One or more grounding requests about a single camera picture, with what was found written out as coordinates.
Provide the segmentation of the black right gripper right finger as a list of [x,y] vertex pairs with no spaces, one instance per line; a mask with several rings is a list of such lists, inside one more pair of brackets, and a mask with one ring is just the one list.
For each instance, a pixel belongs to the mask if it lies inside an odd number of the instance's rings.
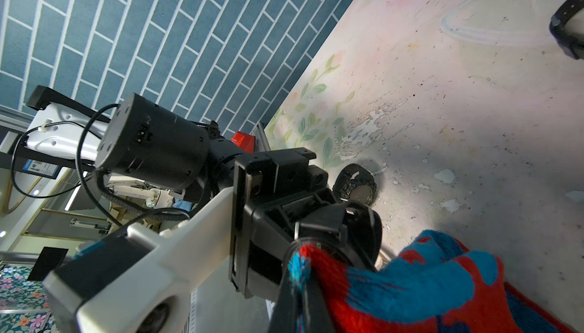
[[310,278],[303,292],[303,332],[335,333],[318,281]]

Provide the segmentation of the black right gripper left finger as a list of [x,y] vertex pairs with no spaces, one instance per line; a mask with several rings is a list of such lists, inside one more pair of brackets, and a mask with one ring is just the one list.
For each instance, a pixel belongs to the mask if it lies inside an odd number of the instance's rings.
[[270,320],[269,333],[301,332],[301,295],[292,281],[289,271],[285,271],[281,281],[278,300]]

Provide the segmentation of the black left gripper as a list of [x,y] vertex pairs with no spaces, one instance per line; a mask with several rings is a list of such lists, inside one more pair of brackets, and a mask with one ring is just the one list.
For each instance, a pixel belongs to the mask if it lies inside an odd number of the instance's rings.
[[335,237],[301,232],[338,202],[328,187],[328,173],[310,164],[307,148],[247,153],[234,163],[234,209],[231,225],[230,279],[246,299],[275,299],[297,238],[314,238],[340,261],[347,255]]

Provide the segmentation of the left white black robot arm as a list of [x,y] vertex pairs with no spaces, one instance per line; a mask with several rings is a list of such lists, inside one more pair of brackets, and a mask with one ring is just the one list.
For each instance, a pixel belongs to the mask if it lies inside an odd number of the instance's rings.
[[[137,214],[145,214],[145,209],[114,194],[104,182],[106,175],[139,179],[193,204],[191,231],[170,246],[141,247],[129,226],[106,240],[106,251],[121,248],[106,263],[115,276],[132,267],[144,272],[149,264],[171,259],[203,266],[195,250],[210,252],[219,227],[202,218],[218,215],[220,194],[227,196],[230,279],[243,296],[275,297],[284,268],[302,243],[330,248],[348,261],[348,206],[327,187],[327,173],[310,164],[313,152],[297,148],[248,153],[220,136],[216,124],[187,121],[139,95],[110,109],[113,116],[92,160],[83,154],[85,138],[103,115],[81,109],[88,121],[69,151],[76,167],[92,167],[102,196]],[[122,255],[129,261],[122,261]]]

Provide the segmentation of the red blue towel cloth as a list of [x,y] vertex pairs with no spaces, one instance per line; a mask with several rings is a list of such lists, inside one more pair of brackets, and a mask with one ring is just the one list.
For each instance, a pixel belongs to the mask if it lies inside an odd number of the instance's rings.
[[313,246],[287,266],[301,295],[315,278],[335,332],[566,332],[568,327],[505,278],[503,262],[438,231],[423,231],[378,272]]

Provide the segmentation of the red box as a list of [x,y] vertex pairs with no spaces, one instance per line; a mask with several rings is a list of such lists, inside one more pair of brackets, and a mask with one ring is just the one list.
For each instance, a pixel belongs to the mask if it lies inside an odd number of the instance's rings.
[[231,142],[246,153],[254,153],[256,151],[256,137],[237,131],[231,138]]

